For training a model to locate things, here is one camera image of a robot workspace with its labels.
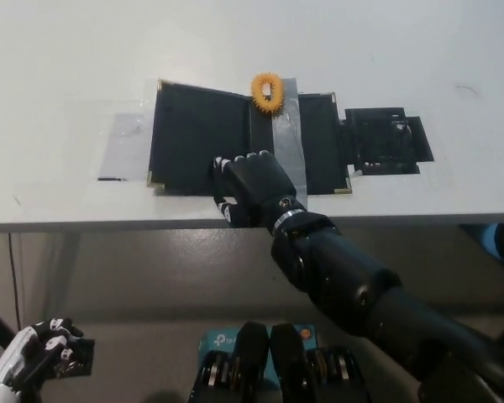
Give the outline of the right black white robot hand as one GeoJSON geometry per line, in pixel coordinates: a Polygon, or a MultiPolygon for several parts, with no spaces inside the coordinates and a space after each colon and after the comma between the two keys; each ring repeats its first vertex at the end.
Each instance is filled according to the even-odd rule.
{"type": "Polygon", "coordinates": [[[305,210],[291,179],[268,151],[233,159],[218,156],[213,159],[210,179],[215,204],[236,228],[273,231],[287,213],[305,210]]]}

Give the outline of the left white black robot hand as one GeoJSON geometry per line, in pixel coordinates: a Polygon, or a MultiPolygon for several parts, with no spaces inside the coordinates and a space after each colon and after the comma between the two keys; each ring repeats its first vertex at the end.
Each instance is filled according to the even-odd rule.
{"type": "Polygon", "coordinates": [[[94,344],[70,318],[25,327],[0,357],[0,402],[39,402],[45,381],[90,375],[94,344]]]}

